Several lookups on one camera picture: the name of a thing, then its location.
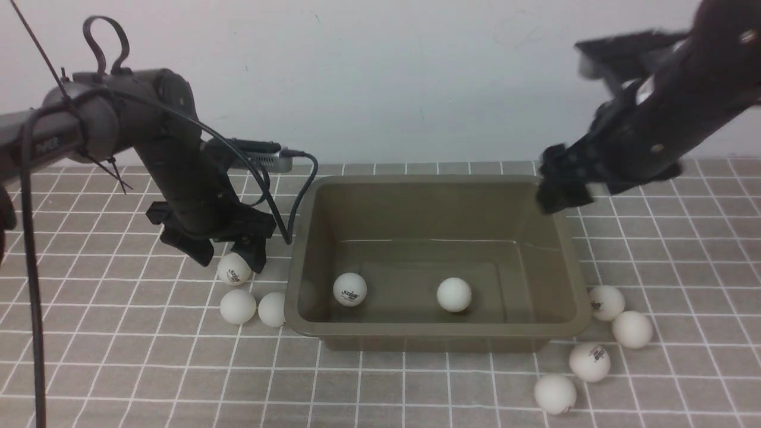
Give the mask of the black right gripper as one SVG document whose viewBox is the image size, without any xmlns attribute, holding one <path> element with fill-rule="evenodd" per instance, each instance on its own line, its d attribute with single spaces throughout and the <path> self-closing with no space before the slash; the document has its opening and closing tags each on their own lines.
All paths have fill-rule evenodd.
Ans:
<svg viewBox="0 0 761 428">
<path fill-rule="evenodd" d="M 679 160 L 652 178 L 631 178 L 614 167 L 606 151 L 611 144 L 604 138 L 620 124 L 628 105 L 621 97 L 601 103 L 595 110 L 592 124 L 576 143 L 555 144 L 545 149 L 540 158 L 540 184 L 536 203 L 542 214 L 552 216 L 560 211 L 587 206 L 595 202 L 589 185 L 602 184 L 609 195 L 618 195 L 651 182 L 671 181 L 683 173 Z"/>
</svg>

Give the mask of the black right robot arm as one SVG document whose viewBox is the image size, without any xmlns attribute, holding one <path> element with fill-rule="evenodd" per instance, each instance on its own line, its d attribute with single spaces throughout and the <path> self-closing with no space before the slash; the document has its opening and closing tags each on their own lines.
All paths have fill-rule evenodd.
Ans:
<svg viewBox="0 0 761 428">
<path fill-rule="evenodd" d="M 601 80 L 598 106 L 576 143 L 540 158 L 536 202 L 551 215 L 682 174 L 683 155 L 759 106 L 760 3 L 702 1 L 684 32 L 621 33 L 576 43 L 579 73 Z"/>
</svg>

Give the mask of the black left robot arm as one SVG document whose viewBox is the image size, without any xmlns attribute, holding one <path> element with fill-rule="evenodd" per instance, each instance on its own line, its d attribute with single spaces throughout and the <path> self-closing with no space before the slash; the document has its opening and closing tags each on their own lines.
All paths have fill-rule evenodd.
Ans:
<svg viewBox="0 0 761 428">
<path fill-rule="evenodd" d="M 106 162 L 136 151 L 163 195 L 146 212 L 163 227 L 161 242 L 207 266 L 215 242 L 231 242 L 255 273 L 266 265 L 266 244 L 275 218 L 240 201 L 228 165 L 212 151 L 220 138 L 203 141 L 190 85 L 170 70 L 127 71 L 117 75 L 77 73 L 66 81 L 74 109 L 59 89 L 43 101 L 57 108 L 34 125 L 30 170 L 62 158 Z"/>
</svg>

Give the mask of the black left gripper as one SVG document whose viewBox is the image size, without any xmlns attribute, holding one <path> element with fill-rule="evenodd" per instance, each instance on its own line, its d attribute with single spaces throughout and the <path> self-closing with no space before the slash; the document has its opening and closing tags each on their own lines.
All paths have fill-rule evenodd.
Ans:
<svg viewBox="0 0 761 428">
<path fill-rule="evenodd" d="M 151 223 L 163 225 L 162 243 L 209 266 L 215 254 L 212 241 L 233 241 L 231 252 L 253 273 L 262 273 L 275 220 L 240 202 L 229 178 L 204 153 L 200 138 L 155 138 L 144 145 L 144 165 L 164 197 L 146 213 Z"/>
</svg>

